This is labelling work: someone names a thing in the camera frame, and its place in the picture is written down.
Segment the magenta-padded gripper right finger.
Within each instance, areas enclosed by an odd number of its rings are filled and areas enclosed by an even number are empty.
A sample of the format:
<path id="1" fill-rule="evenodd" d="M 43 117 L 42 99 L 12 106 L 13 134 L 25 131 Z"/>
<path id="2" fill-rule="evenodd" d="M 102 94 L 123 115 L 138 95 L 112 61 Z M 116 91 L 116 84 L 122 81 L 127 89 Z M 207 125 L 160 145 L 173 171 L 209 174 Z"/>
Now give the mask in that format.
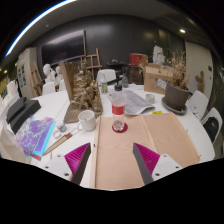
<path id="1" fill-rule="evenodd" d="M 133 144 L 133 154 L 145 185 L 182 169 L 168 154 L 159 155 L 138 143 Z"/>

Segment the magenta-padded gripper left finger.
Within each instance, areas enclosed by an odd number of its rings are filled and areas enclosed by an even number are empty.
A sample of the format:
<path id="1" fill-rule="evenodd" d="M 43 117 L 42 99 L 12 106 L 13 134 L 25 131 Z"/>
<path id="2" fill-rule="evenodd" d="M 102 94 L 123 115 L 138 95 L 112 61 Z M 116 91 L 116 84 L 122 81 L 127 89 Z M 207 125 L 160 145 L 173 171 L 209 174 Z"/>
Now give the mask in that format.
<path id="1" fill-rule="evenodd" d="M 43 166 L 43 169 L 79 185 L 83 178 L 90 154 L 91 144 L 86 143 L 66 155 L 56 155 Z"/>

